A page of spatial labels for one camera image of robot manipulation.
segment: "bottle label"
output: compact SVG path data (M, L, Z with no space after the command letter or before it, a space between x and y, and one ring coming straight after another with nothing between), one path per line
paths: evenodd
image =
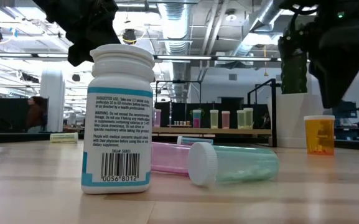
M82 185L150 182L152 97L144 90L88 88Z

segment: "barcode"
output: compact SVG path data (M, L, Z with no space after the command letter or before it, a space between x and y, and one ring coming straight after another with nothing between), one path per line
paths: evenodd
M100 178L136 177L139 178L140 153L102 153Z

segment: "plastic container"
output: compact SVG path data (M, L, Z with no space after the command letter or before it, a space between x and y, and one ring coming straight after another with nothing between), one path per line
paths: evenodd
M214 144L214 140L212 139L201 139L201 138L187 138L178 136L177 144L178 145L184 145L184 146L191 146L195 144L196 142L208 142L210 144Z
M230 128L230 111L222 111L222 129Z
M145 191L151 173L153 56L125 44L103 45L90 54L95 79L86 101L82 190Z
M152 170L173 174L188 174L187 156L190 146L152 143Z
M187 159L189 177L195 185L211 186L269 180L279 171L279 159L270 149L212 146L197 142Z
M245 129L252 129L253 125L254 125L254 120L253 120L253 111L254 109L252 108L244 108L243 109L245 111L244 114L244 121L245 121Z
M218 128L218 110L210 110L211 128Z
M237 111L237 129L244 129L246 126L246 121L245 121L245 111L243 110L238 110Z
M330 115L305 116L308 154L334 155L334 121Z
M55 133L49 136L50 143L77 143L78 133Z
M199 128L202 119L201 110L193 110L193 128Z
M161 110L154 109L154 127L160 128L161 123Z

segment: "clear pill bottle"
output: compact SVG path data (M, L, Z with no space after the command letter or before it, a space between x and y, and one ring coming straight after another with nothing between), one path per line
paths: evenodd
M145 191L150 184L153 56L108 44L90 52L82 190L86 194Z

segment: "white pot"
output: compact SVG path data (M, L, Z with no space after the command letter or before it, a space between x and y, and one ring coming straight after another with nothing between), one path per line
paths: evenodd
M272 118L272 98L268 99L269 115ZM304 116L321 115L322 100L319 95L308 93L276 96L277 146L305 148Z

